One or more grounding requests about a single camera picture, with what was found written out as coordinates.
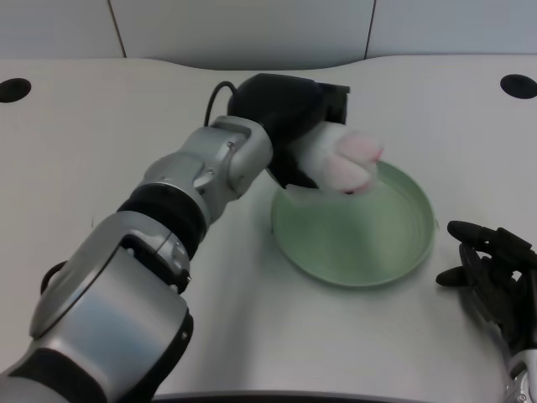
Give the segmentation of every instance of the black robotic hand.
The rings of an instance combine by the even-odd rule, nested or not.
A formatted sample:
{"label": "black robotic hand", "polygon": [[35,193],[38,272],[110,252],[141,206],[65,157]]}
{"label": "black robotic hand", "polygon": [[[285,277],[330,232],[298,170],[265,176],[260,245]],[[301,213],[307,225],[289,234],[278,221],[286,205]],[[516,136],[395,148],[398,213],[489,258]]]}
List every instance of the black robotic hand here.
{"label": "black robotic hand", "polygon": [[287,146],[319,122],[345,123],[348,86],[321,84],[305,78],[257,74],[233,93],[227,113],[259,123],[274,148],[268,171],[282,186],[316,188]]}
{"label": "black robotic hand", "polygon": [[532,245],[503,228],[452,221],[447,230],[461,241],[462,266],[440,273],[436,282],[471,289],[485,319],[501,329],[511,354],[537,348],[537,255]]}

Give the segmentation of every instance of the black hole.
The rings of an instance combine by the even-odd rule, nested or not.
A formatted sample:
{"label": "black hole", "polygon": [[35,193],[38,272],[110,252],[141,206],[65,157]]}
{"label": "black hole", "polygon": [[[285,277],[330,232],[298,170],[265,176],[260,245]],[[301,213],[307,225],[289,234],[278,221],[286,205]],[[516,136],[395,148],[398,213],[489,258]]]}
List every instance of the black hole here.
{"label": "black hole", "polygon": [[537,97],[537,82],[520,74],[510,74],[500,81],[502,89],[511,97],[531,99]]}
{"label": "black hole", "polygon": [[31,89],[32,84],[30,84],[30,81],[24,80],[23,78],[12,78],[11,80],[1,82],[0,102],[10,103],[20,101],[29,94]]}

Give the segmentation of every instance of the plush toy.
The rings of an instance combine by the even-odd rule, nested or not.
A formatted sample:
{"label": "plush toy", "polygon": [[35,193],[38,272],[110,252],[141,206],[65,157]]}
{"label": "plush toy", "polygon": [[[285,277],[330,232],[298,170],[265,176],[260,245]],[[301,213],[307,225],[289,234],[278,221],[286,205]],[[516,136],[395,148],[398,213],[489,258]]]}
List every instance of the plush toy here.
{"label": "plush toy", "polygon": [[380,141],[344,124],[323,122],[289,149],[322,193],[360,195],[374,187]]}

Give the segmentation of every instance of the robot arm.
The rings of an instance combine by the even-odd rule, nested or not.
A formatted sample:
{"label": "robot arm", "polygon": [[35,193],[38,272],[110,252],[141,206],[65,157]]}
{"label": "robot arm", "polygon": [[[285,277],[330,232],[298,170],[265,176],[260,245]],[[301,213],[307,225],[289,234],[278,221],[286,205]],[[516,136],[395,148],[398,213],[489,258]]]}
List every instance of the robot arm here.
{"label": "robot arm", "polygon": [[461,242],[461,266],[436,282],[470,291],[477,311],[498,325],[512,356],[503,401],[537,401],[537,254],[504,228],[452,221],[447,230]]}
{"label": "robot arm", "polygon": [[348,89],[257,75],[230,116],[156,161],[44,291],[33,342],[0,379],[1,401],[149,401],[185,351],[193,320],[180,293],[206,231],[265,168],[306,185],[285,146],[319,122],[345,122]]}

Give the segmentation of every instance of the white table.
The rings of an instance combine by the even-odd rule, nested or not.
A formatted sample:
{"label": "white table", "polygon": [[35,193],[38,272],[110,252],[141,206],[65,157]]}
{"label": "white table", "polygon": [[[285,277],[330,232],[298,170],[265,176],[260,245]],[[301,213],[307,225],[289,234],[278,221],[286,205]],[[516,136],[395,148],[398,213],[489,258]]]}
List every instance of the white table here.
{"label": "white table", "polygon": [[[263,174],[200,246],[185,293],[195,334],[159,393],[498,401],[504,370],[493,338],[455,293],[437,289],[435,276],[459,264],[450,220],[537,241],[537,98],[503,93],[499,81],[511,73],[537,78],[537,57],[388,57],[287,72],[352,88],[348,123],[382,137],[384,158],[434,204],[434,252],[422,270],[383,289],[312,280],[271,236],[275,184]],[[28,345],[46,270],[128,197],[152,161],[201,125],[219,81],[253,74],[151,60],[0,61],[0,81],[33,84],[22,101],[0,104],[0,369]]]}

